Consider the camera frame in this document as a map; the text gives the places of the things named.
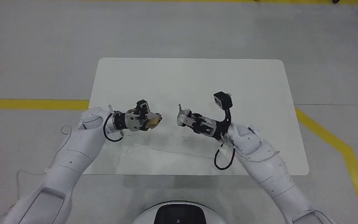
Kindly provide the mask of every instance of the concrete floor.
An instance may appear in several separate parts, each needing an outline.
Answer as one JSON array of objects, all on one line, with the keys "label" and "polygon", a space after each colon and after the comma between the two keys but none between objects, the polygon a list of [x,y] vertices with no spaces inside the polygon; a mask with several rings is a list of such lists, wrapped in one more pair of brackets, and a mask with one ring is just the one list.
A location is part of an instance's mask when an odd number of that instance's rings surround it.
[{"label": "concrete floor", "polygon": [[[288,4],[0,1],[0,97],[85,99],[102,57],[284,62],[294,103],[358,154],[358,8]],[[0,111],[0,213],[20,168],[43,171],[80,111]],[[293,177],[339,223],[358,200],[338,151],[300,125],[310,167]],[[21,176],[21,193],[39,181]],[[131,223],[165,200],[194,200],[228,223],[283,223],[247,176],[85,175],[68,223]]]}]

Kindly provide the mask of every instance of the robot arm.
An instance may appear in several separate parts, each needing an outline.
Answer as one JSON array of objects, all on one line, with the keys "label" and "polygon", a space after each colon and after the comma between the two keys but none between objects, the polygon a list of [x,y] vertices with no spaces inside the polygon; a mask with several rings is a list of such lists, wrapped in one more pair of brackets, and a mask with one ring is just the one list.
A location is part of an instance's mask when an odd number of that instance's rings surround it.
[{"label": "robot arm", "polygon": [[274,148],[250,127],[231,123],[230,95],[214,94],[215,102],[225,110],[225,120],[218,122],[180,106],[177,124],[188,125],[195,133],[221,141],[233,150],[248,174],[275,202],[286,224],[337,224],[317,210],[292,181],[285,162]]},{"label": "robot arm", "polygon": [[72,209],[72,192],[86,168],[100,153],[108,134],[148,130],[161,121],[160,114],[150,112],[145,100],[126,113],[91,108],[81,114],[77,129],[60,148],[54,163],[40,185],[22,197],[5,219],[6,224],[62,224]]}]

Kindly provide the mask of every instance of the white table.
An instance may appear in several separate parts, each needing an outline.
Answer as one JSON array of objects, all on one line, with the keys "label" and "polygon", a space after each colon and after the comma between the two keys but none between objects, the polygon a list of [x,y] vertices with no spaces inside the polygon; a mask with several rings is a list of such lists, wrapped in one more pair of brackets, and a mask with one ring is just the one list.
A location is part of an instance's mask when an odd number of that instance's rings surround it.
[{"label": "white table", "polygon": [[[126,111],[145,99],[163,116],[148,132],[106,142],[85,174],[247,175],[238,161],[213,164],[219,143],[176,124],[178,104],[216,120],[213,94],[232,94],[232,121],[253,125],[285,160],[291,175],[309,171],[285,68],[280,60],[102,58],[89,106]],[[220,153],[219,164],[229,158]]]}]

